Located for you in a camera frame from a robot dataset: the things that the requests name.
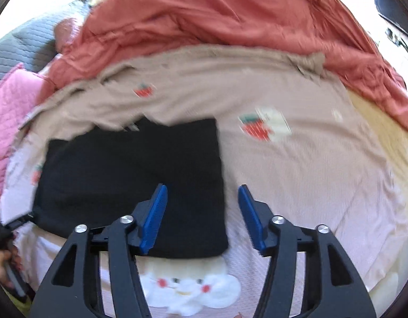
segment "bedding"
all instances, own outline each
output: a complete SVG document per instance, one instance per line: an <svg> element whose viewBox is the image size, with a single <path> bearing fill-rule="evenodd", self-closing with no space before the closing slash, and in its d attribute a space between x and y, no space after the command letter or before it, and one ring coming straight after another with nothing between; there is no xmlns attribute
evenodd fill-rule
<svg viewBox="0 0 408 318"><path fill-rule="evenodd" d="M53 85L45 77L26 71L22 63L0 81L0 196L14 135L45 88L53 92Z"/></svg>
<svg viewBox="0 0 408 318"><path fill-rule="evenodd" d="M29 20L0 39L0 80L20 62L31 72L44 68L56 55L54 26L73 14L86 16L90 1L75 0L58 10Z"/></svg>
<svg viewBox="0 0 408 318"><path fill-rule="evenodd" d="M404 81L339 0L105 0L49 75L60 89L110 63L199 43L323 52L326 69L408 130Z"/></svg>
<svg viewBox="0 0 408 318"><path fill-rule="evenodd" d="M79 34L83 23L84 18L81 15L76 15L61 20L55 26L55 49L59 54L63 54L72 44L74 38Z"/></svg>
<svg viewBox="0 0 408 318"><path fill-rule="evenodd" d="M19 133L0 215L5 222L30 210L32 180L51 137L71 139L93 124L119 130L143 113L164 124L214 115L228 205L231 247L225 259L229 274L241 282L241 296L228 308L203 308L196 317L238 312L251 317L260 296L267 259L252 249L241 219L236 191L243 183L256 199L297 225L330 225L370 290L395 262L408 237L408 219L376 136L344 86L323 71L323 59L321 54L195 46L133 59L97 79L76 82L37 107ZM146 85L154 87L151 94L135 93ZM64 241L32 225L19 234L26 275L37 288ZM302 290L304 263L299 258L297 291ZM105 267L101 271L111 314L108 273ZM295 299L292 312L299 309ZM165 312L152 309L154 317Z"/></svg>
<svg viewBox="0 0 408 318"><path fill-rule="evenodd" d="M348 91L351 102L378 137L392 165L395 180L406 202L408 218L408 132L377 106ZM393 267L370 292L378 317L393 303L408 280L408 239Z"/></svg>

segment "strawberry print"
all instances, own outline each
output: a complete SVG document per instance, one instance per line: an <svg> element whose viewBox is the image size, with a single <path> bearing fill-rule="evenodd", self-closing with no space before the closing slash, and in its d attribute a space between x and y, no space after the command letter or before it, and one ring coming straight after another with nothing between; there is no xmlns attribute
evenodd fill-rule
<svg viewBox="0 0 408 318"><path fill-rule="evenodd" d="M247 123L241 126L241 129L247 133L255 137L256 139L262 141L269 141L269 129L264 125L263 121L256 121L252 123Z"/></svg>
<svg viewBox="0 0 408 318"><path fill-rule="evenodd" d="M140 84L139 88L134 90L133 92L140 98L145 98L153 94L155 87L153 85L148 84Z"/></svg>
<svg viewBox="0 0 408 318"><path fill-rule="evenodd" d="M271 108L258 108L239 116L241 130L260 141L277 142L292 134L283 114Z"/></svg>
<svg viewBox="0 0 408 318"><path fill-rule="evenodd" d="M36 185L39 182L39 179L41 178L42 174L42 166L37 165L35 167L35 171L32 174L32 185Z"/></svg>

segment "pink bedsheet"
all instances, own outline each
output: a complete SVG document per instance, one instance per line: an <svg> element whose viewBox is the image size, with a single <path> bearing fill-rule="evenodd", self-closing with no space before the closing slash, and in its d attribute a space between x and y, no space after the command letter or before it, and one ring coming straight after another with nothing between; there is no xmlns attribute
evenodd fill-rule
<svg viewBox="0 0 408 318"><path fill-rule="evenodd" d="M26 71L22 63L0 81L0 196L14 135L25 115L35 106L40 91L49 95L49 89L52 92L46 78Z"/></svg>
<svg viewBox="0 0 408 318"><path fill-rule="evenodd" d="M106 0L49 76L61 88L110 63L199 43L323 52L326 69L408 130L402 78L339 0Z"/></svg>

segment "bed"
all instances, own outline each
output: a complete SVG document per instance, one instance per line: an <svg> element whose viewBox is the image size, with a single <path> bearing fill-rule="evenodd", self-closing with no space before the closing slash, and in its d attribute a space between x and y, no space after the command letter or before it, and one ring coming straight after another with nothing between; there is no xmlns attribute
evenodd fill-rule
<svg viewBox="0 0 408 318"><path fill-rule="evenodd" d="M44 64L41 63L37 67L33 67L33 69L38 70ZM402 190L406 202L406 214L408 217L408 132L404 131L396 122L380 111L379 108L355 93L349 91L349 97L356 110L366 119L377 135L393 167L395 179ZM13 214L17 215L23 212L22 210L23 208L19 207L13 211ZM45 264L50 263L53 256L55 256L64 243L64 240L36 227L30 226L26 228L31 228L26 245L29 243L31 245L35 244L38 250L37 253L32 254L32 259L29 260L32 271L36 273L36 278L33 280L32 285L37 288L39 279L46 272L47 266ZM38 258L39 255L46 255L46 257ZM109 277L108 272L105 271L105 263L106 260L103 257L103 289L108 290ZM384 314L383 317L399 316L400 311L394 307L403 307L405 305L404 301L408 301L408 240L394 266L385 275L385 278L370 291L370 295L378 316L381 314ZM105 305L111 307L111 300L109 299Z"/></svg>
<svg viewBox="0 0 408 318"><path fill-rule="evenodd" d="M56 55L54 27L73 14L89 13L91 0L75 0L20 25L0 39L0 80L22 62L31 72L42 70Z"/></svg>

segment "black cloth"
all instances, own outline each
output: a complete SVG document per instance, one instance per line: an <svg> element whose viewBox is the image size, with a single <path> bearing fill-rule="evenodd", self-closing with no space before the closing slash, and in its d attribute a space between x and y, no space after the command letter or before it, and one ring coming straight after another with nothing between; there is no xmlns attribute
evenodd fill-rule
<svg viewBox="0 0 408 318"><path fill-rule="evenodd" d="M171 127L142 118L139 131L95 127L51 140L35 194L35 223L68 237L78 224L111 224L167 185L154 248L164 258L205 258L228 247L217 126L205 119Z"/></svg>

